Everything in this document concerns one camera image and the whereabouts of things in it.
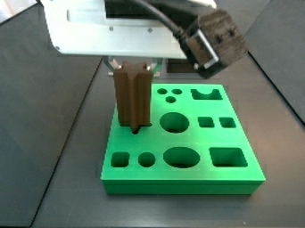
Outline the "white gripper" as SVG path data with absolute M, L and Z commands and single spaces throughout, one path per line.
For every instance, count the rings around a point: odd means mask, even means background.
M 102 55 L 111 77 L 122 65 L 113 56 L 153 57 L 147 69 L 161 75 L 162 58 L 185 53 L 167 27 L 157 20 L 106 15 L 105 0 L 40 0 L 50 39 L 64 54 Z

